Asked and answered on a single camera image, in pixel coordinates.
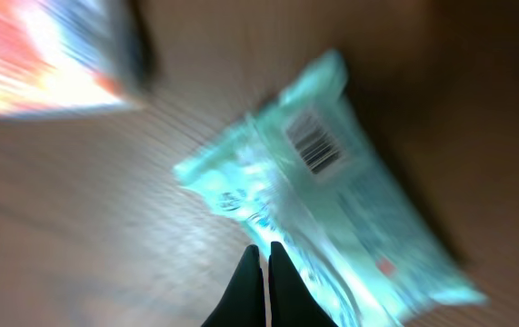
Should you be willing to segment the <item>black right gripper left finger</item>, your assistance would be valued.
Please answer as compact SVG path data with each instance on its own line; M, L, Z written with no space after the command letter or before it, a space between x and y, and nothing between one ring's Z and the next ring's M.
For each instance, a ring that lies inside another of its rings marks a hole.
M225 292L203 327L265 327L263 271L259 249L249 245L236 266Z

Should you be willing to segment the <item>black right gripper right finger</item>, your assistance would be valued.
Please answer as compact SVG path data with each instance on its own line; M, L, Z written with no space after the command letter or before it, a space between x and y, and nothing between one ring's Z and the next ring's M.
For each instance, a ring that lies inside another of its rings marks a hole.
M273 327L336 327L314 300L279 242L271 242L268 269Z

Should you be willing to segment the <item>yellow snack bag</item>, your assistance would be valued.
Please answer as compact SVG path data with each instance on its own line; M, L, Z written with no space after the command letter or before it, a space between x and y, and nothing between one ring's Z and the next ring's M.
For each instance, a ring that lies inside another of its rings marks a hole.
M129 0L0 0L0 119L145 104L149 53Z

